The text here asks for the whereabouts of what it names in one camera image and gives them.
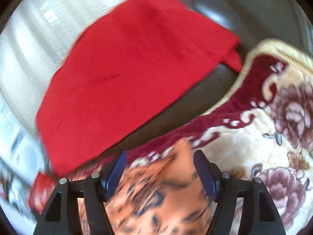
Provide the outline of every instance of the folded red cloth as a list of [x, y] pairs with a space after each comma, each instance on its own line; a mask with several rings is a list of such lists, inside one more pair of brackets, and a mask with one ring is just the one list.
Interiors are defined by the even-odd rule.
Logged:
[[98, 156], [220, 62], [241, 69], [236, 35], [178, 0], [127, 0], [87, 28], [37, 113], [53, 170]]

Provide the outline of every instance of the gold trim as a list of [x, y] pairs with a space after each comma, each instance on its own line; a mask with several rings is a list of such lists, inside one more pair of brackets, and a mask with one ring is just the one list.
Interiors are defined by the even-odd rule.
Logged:
[[313, 58], [282, 40], [266, 39], [261, 41], [256, 48], [247, 54], [243, 68], [229, 91], [201, 116], [212, 113], [230, 99], [241, 87], [252, 67], [254, 59], [259, 55], [270, 55], [290, 65], [294, 65], [304, 75], [313, 79]]

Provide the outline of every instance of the floral blanket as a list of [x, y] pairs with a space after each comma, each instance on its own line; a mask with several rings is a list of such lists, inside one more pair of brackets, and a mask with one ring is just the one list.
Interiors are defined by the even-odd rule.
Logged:
[[[216, 105], [189, 124], [130, 150], [129, 169], [165, 158], [185, 137], [193, 150], [202, 149], [222, 171], [238, 179], [261, 177], [286, 234], [303, 234], [313, 215], [312, 65], [310, 57], [282, 41], [261, 42]], [[69, 177], [82, 178], [82, 173], [85, 177], [111, 159]], [[30, 205], [40, 211], [31, 200], [37, 198], [44, 205], [48, 196], [46, 188], [43, 194], [34, 186]], [[231, 234], [237, 234], [241, 209], [238, 199]]]

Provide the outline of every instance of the red cloth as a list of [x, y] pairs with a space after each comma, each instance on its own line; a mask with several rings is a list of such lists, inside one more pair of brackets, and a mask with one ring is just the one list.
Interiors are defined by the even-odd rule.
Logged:
[[79, 37], [37, 113], [63, 175], [119, 142], [226, 61], [236, 35], [178, 0], [127, 0]]

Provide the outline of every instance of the orange patterned cloth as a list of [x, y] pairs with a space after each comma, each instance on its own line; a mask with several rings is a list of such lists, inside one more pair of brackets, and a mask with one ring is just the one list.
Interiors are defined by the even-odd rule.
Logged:
[[[148, 166], [125, 169], [106, 204], [116, 235], [205, 234], [212, 212], [193, 165], [190, 144], [181, 139], [170, 155]], [[79, 213], [84, 235], [89, 226], [83, 199]]]

